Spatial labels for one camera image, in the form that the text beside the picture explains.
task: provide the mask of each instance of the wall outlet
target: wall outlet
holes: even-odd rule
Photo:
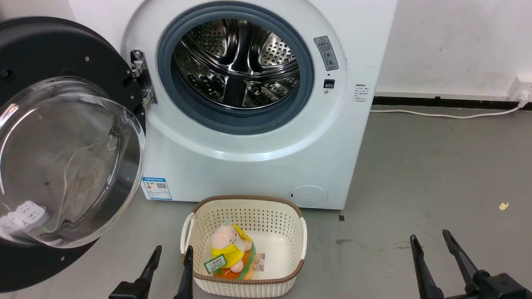
[[[508,89],[507,101],[518,102],[521,91],[527,90],[532,95],[532,74],[517,75]]]

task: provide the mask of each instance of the concrete floor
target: concrete floor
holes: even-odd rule
[[[483,110],[408,107],[467,115]],[[532,286],[532,112],[471,120],[370,116],[344,211],[304,210],[309,246],[284,298],[417,298],[409,248],[416,234],[446,296],[463,281],[446,249],[450,230],[473,262]],[[499,210],[501,202],[509,202]],[[194,203],[153,202],[142,192],[87,254],[59,275],[1,299],[107,298],[134,281],[163,245],[150,298],[173,298],[181,278],[179,237]],[[345,222],[338,221],[338,215]],[[195,298],[217,298],[194,285]]]

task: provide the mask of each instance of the brown basket rim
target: brown basket rim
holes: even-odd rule
[[[294,209],[297,213],[297,215],[301,218],[303,217],[303,214],[301,213],[301,210],[295,205],[293,202],[282,199],[282,198],[276,198],[276,197],[270,197],[270,196],[260,196],[260,195],[218,195],[218,196],[211,196],[208,197],[202,201],[200,201],[194,209],[192,209],[192,212],[196,214],[196,212],[206,203],[213,202],[213,201],[220,201],[220,200],[254,200],[254,201],[268,201],[268,202],[278,202],[282,204],[289,205],[292,209]],[[185,260],[185,255],[181,254],[181,260]],[[300,259],[299,264],[297,264],[296,269],[290,273],[289,275],[282,277],[282,278],[276,278],[276,279],[248,279],[248,280],[239,280],[239,279],[228,279],[228,278],[218,278],[214,276],[207,276],[203,274],[199,274],[196,271],[193,270],[193,277],[201,280],[207,280],[212,281],[214,283],[224,283],[224,284],[235,284],[235,285],[269,285],[269,284],[282,284],[285,283],[294,277],[296,277],[301,269],[303,268],[303,263],[305,260]]]
[[[208,197],[200,201],[195,208],[192,209],[192,212],[195,214],[204,204],[213,202],[213,201],[223,201],[223,200],[252,200],[252,201],[266,201],[266,202],[277,202],[289,205],[294,209],[297,215],[301,218],[303,213],[293,202],[285,200],[283,198],[270,197],[270,196],[260,196],[260,195],[217,195]]]

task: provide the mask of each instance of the white cable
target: white cable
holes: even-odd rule
[[[517,107],[515,107],[515,108],[513,108],[511,110],[503,111],[503,112],[495,112],[495,113],[475,114],[475,115],[470,115],[470,116],[466,116],[466,117],[459,117],[459,116],[456,116],[456,115],[447,115],[447,114],[428,114],[428,113],[421,113],[421,112],[415,112],[415,111],[409,111],[409,110],[399,110],[399,109],[394,109],[394,110],[370,110],[370,112],[380,112],[380,113],[402,112],[402,113],[410,113],[410,114],[415,114],[415,115],[421,115],[421,116],[424,116],[424,117],[443,117],[443,118],[456,118],[456,119],[470,119],[470,118],[489,117],[489,116],[494,116],[494,115],[503,115],[503,114],[512,113],[514,111],[519,110],[520,108],[523,108],[528,103],[528,96],[529,96],[529,92],[527,90],[522,90],[521,94],[517,98],[517,100],[519,101],[519,104],[517,105]]]
[[[470,115],[470,116],[467,116],[467,117],[459,117],[459,116],[456,116],[456,115],[447,115],[447,114],[428,114],[428,113],[421,113],[421,112],[408,111],[408,110],[371,110],[371,112],[403,112],[403,113],[410,113],[410,114],[415,114],[415,115],[422,115],[424,117],[442,117],[442,118],[468,119],[468,118],[488,117],[488,116],[492,116],[492,115],[508,114],[508,113],[512,113],[512,112],[514,112],[514,111],[516,111],[518,109],[520,109],[520,107],[515,107],[512,110],[503,111],[503,112],[476,114],[476,115]]]

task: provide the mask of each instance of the plastic basket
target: plastic basket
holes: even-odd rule
[[[211,259],[211,235],[227,219],[239,225],[265,254],[263,272],[251,280],[217,278],[203,263]],[[181,232],[181,256],[188,245],[194,248],[193,277],[208,293],[266,298],[286,294],[303,268],[306,253],[306,223],[299,208],[290,201],[253,195],[209,197],[196,206]]]

